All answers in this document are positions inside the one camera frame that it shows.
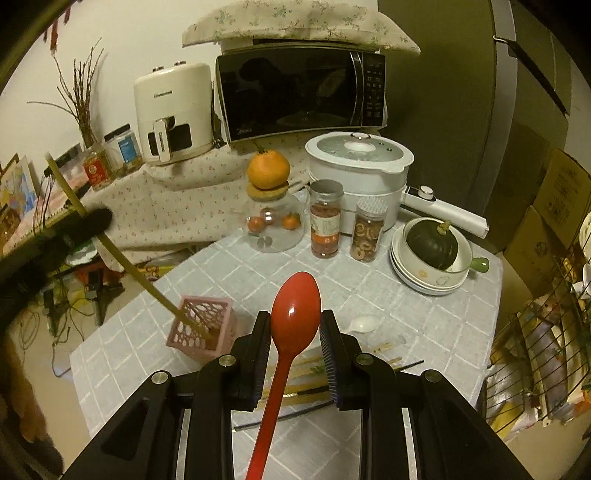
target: midea logo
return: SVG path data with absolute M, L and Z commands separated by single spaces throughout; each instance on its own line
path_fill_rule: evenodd
M 172 95 L 172 94 L 173 94 L 172 90 L 169 90 L 168 92 L 155 93 L 154 98 L 163 97 L 164 95 Z

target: yellow stick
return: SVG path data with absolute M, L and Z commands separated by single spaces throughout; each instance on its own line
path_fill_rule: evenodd
M 60 187 L 72 203 L 72 206 L 76 209 L 80 216 L 84 217 L 88 215 L 88 211 L 86 210 L 84 205 L 82 205 L 82 202 L 79 200 L 74 191 L 68 185 L 68 182 L 61 174 L 59 167 L 57 166 L 56 162 L 53 160 L 53 157 L 49 152 L 45 153 L 45 159 L 49 164 L 49 168 L 51 169 L 53 176 L 56 178 L 58 184 L 60 185 Z M 146 277 L 144 277 L 142 273 L 137 268 L 135 268 L 135 265 L 132 262 L 127 260 L 127 257 L 121 252 L 121 250 L 119 250 L 115 246 L 115 244 L 111 241 L 111 239 L 108 236 L 106 236 L 104 233 L 101 233 L 96 237 L 100 241 L 100 243 L 102 243 L 103 246 L 109 251 L 109 253 L 113 255 L 114 259 L 116 259 L 117 262 L 121 264 L 125 271 L 129 275 L 134 277 L 134 279 L 136 279 L 137 282 L 140 285 L 142 285 L 142 287 L 145 288 L 150 295 L 152 295 L 156 300 L 158 300 L 164 308 L 166 308 L 170 313 L 174 314 L 175 317 L 180 318 L 183 323 L 188 324 L 193 330 L 199 332 L 199 334 L 202 337 L 206 339 L 211 337 L 211 335 L 209 334 L 207 329 L 203 327 L 203 325 L 199 325 L 193 319 L 187 318 L 183 314 L 183 312 L 176 308 L 176 306 L 168 298 L 162 295 L 162 292 L 160 292 L 156 287 L 154 287 L 146 279 Z

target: container with blue label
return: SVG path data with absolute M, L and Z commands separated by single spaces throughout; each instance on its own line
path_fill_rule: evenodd
M 105 145 L 112 169 L 118 177 L 139 169 L 144 163 L 139 153 L 138 141 L 129 124 L 106 134 Z

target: blue label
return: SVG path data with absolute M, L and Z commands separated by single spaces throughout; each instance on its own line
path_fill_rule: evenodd
M 131 137 L 125 137 L 124 140 L 119 142 L 119 149 L 121 150 L 121 155 L 123 155 L 123 160 L 125 163 L 129 163 L 132 160 L 135 160 L 138 156 L 138 153 L 135 151 L 135 146 Z

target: pink basket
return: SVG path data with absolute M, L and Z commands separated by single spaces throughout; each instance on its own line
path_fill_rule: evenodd
M 181 319 L 176 318 L 170 327 L 167 346 L 176 348 L 204 364 L 230 353 L 236 334 L 236 316 L 232 311 L 232 299 L 183 297 L 178 308 L 186 317 L 207 327 L 214 338 L 206 340 L 189 325 L 185 325 Z

